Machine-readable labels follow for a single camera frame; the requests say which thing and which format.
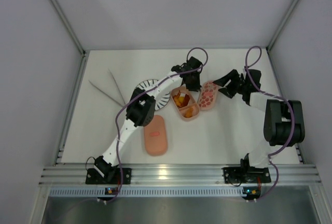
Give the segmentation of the orange fried shrimp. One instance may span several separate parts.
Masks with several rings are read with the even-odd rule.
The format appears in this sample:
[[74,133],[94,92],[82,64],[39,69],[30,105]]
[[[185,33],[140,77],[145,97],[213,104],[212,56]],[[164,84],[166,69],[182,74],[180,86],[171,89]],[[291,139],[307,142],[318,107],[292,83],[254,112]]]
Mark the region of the orange fried shrimp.
[[178,108],[183,108],[188,105],[190,96],[178,91],[178,93],[173,96],[173,101]]

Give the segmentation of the light pink lid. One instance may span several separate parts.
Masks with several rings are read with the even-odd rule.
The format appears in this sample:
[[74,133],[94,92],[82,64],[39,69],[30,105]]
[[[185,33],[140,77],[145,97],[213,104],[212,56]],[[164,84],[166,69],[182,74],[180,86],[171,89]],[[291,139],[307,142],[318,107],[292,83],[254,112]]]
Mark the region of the light pink lid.
[[212,80],[203,84],[197,101],[200,110],[210,110],[214,107],[218,95],[218,90],[219,86],[216,85]]

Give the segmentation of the pink divided lunch box tray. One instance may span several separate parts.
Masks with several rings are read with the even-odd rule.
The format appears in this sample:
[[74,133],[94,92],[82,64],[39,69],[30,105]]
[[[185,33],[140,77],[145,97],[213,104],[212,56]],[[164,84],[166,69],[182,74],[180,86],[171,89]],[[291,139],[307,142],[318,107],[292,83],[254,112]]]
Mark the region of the pink divided lunch box tray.
[[[178,93],[178,91],[180,91],[180,92],[182,92],[182,93],[185,93],[185,94],[188,94],[188,95],[190,96],[190,101],[189,101],[188,105],[185,106],[185,107],[183,107],[183,108],[178,108],[178,107],[175,105],[174,101],[173,101],[173,96],[176,95],[176,94]],[[173,104],[174,104],[174,106],[175,106],[175,109],[176,109],[176,111],[178,112],[178,114],[179,114],[179,116],[180,116],[180,118],[181,118],[182,120],[184,120],[184,121],[190,121],[190,120],[194,120],[194,119],[196,119],[196,118],[198,117],[199,112],[200,112],[199,105],[198,105],[198,103],[196,102],[196,100],[194,99],[194,97],[192,96],[192,94],[190,93],[190,91],[187,90],[185,86],[181,86],[181,87],[175,88],[175,89],[173,89],[173,90],[171,91],[171,101],[173,102]],[[192,118],[189,118],[189,119],[188,119],[188,118],[185,118],[185,117],[184,117],[184,114],[185,114],[186,110],[187,110],[188,108],[190,108],[190,107],[194,107],[194,108],[195,108],[195,110],[196,110],[196,115],[193,116]]]

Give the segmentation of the pink lunch box lid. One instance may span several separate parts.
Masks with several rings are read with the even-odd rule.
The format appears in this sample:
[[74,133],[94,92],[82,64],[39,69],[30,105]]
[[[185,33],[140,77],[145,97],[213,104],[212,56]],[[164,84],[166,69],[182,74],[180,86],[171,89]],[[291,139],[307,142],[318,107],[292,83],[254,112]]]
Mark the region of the pink lunch box lid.
[[152,121],[143,128],[145,150],[150,156],[161,156],[168,150],[168,139],[164,118],[154,115]]

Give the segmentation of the metal serving tongs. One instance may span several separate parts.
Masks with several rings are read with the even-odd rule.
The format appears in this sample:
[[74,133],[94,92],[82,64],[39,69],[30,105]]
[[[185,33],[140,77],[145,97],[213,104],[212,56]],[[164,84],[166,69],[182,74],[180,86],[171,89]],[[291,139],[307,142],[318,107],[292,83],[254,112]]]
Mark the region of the metal serving tongs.
[[125,99],[115,76],[109,68],[107,68],[105,72],[99,74],[98,76],[93,76],[92,78],[88,79],[88,81],[95,89],[108,97],[111,101],[120,107],[124,107]]

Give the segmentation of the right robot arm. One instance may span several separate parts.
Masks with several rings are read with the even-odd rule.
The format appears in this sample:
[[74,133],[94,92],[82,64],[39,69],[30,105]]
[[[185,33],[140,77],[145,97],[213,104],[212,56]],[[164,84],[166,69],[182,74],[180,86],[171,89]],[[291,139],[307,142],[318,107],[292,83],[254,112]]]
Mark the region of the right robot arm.
[[261,91],[261,71],[246,69],[239,74],[233,69],[213,83],[228,98],[236,94],[250,107],[262,111],[264,116],[264,140],[240,160],[238,166],[224,169],[228,184],[269,183],[268,165],[287,147],[301,143],[305,137],[305,124],[301,101],[286,100],[280,96]]

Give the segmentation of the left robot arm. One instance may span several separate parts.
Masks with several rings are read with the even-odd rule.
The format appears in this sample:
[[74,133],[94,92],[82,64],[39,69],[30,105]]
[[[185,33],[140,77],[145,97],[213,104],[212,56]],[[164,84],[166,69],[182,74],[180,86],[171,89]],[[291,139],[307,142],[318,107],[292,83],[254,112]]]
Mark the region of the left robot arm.
[[139,128],[147,126],[155,115],[156,102],[182,84],[198,82],[206,63],[190,57],[146,89],[135,88],[130,101],[116,115],[117,135],[103,154],[94,160],[94,169],[105,181],[113,179],[116,167],[120,166],[120,151],[130,136]]

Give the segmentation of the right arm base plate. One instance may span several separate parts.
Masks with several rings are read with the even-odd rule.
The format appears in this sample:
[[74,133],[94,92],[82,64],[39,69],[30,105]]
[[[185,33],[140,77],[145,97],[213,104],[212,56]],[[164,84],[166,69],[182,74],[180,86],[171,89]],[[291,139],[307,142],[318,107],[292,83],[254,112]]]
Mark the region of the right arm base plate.
[[270,183],[271,177],[268,168],[249,167],[247,169],[239,166],[224,167],[224,180],[226,184],[255,184],[260,182]]

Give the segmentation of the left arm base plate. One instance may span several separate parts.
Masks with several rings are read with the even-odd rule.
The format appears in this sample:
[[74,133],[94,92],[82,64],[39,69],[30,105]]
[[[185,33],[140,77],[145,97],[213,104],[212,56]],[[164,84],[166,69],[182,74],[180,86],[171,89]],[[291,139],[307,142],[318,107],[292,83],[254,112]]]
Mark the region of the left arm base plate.
[[122,174],[119,168],[112,170],[112,178],[105,179],[100,173],[94,169],[88,169],[85,184],[86,185],[120,185],[121,176],[123,176],[122,184],[129,185],[131,183],[131,172],[130,168],[123,168]]

